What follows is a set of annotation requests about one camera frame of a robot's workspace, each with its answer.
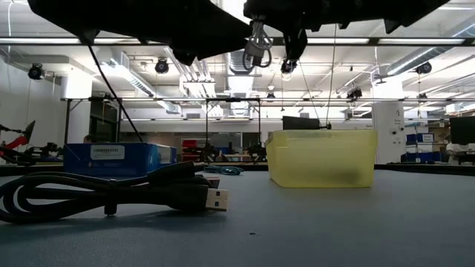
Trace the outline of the black metal station frame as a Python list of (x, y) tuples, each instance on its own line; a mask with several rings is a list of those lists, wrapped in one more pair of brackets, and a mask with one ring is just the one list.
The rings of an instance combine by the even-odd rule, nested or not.
[(104, 97), (97, 97), (92, 96), (88, 98), (61, 98), (62, 101), (67, 102), (67, 112), (66, 112), (66, 126), (65, 126), (65, 142), (67, 142), (67, 135), (69, 131), (69, 119), (70, 119), (70, 112), (75, 108), (75, 106), (71, 107), (72, 102), (116, 102), (118, 105), (118, 119), (117, 119), (117, 136), (116, 141), (119, 141), (119, 133), (121, 132), (121, 122), (122, 116), (125, 115), (126, 120), (128, 121), (129, 125), (132, 127), (136, 137), (140, 142), (144, 142), (140, 132), (137, 130), (134, 121), (139, 121), (139, 119), (132, 119), (123, 102), (164, 102), (164, 103), (171, 103), (171, 104), (183, 104), (187, 102), (193, 103), (205, 103), (205, 125), (206, 125), (206, 138), (208, 138), (209, 134), (209, 103), (214, 102), (215, 104), (219, 104), (220, 102), (226, 103), (238, 103), (238, 102), (257, 102), (258, 104), (258, 134), (261, 135), (261, 98), (238, 98), (238, 97), (225, 97), (225, 98), (119, 98), (117, 96), (104, 96)]

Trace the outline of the blue storage bin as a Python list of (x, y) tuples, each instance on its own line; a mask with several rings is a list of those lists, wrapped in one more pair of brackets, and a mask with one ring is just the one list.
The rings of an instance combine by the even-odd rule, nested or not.
[(406, 136), (406, 143), (413, 145), (415, 143), (433, 143), (434, 134), (433, 133), (414, 133), (408, 134)]
[(406, 153), (401, 155), (401, 162), (448, 162), (449, 156), (441, 152), (421, 152), (421, 153)]

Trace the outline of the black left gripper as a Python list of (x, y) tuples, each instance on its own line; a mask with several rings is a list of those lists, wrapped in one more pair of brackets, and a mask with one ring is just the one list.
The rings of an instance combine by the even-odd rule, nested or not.
[[(160, 0), (27, 0), (37, 16), (93, 45), (105, 31), (134, 37), (143, 45), (168, 45), (176, 59), (190, 65), (244, 49), (251, 27), (210, 0), (179, 0), (180, 15)], [(185, 25), (185, 32), (179, 22)]]

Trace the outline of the white building column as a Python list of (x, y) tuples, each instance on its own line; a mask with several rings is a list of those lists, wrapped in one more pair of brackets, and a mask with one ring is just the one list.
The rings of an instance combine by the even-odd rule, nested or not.
[(372, 104), (373, 128), (378, 135), (376, 164), (400, 162), (406, 153), (404, 133), (404, 98), (401, 82), (375, 83), (372, 97), (381, 99)]

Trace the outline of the black monitor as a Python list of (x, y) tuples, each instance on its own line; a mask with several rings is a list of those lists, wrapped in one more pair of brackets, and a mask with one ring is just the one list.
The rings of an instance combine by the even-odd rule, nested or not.
[(282, 123), (284, 130), (319, 130), (321, 128), (319, 119), (284, 116)]
[(450, 127), (452, 143), (475, 143), (475, 116), (450, 118)]

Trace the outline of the translucent yellow plastic bin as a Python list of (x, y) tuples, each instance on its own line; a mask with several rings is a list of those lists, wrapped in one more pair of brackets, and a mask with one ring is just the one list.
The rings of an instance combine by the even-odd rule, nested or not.
[(369, 188), (375, 130), (275, 131), (266, 141), (269, 176), (284, 188)]

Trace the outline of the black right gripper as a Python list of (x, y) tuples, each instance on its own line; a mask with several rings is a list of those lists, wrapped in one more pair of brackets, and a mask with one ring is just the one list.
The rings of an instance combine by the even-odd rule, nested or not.
[(247, 0), (246, 17), (263, 23), (286, 22), (286, 60), (297, 61), (307, 46), (307, 30), (318, 32), (325, 24), (345, 29), (352, 22), (382, 19), (383, 0)]

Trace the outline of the blue game controller box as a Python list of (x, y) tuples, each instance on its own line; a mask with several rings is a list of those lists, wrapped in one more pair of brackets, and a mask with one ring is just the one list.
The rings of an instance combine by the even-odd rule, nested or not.
[(177, 162), (175, 147), (147, 142), (71, 143), (63, 153), (65, 172), (106, 179), (143, 177)]

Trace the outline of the silver ventilation duct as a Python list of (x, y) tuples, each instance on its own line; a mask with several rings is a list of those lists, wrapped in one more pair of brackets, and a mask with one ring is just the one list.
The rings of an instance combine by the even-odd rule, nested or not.
[[(451, 28), (447, 32), (449, 37), (458, 39), (475, 38), (475, 15), (472, 15), (462, 23)], [(412, 53), (407, 54), (400, 60), (390, 64), (383, 71), (382, 74), (374, 73), (374, 79), (384, 79), (391, 76), (398, 76), (404, 72), (412, 70), (443, 53), (452, 50), (454, 46), (435, 46), (422, 47)]]
[(226, 54), (226, 71), (229, 75), (250, 75), (253, 74), (254, 68), (244, 67), (244, 50), (236, 50)]

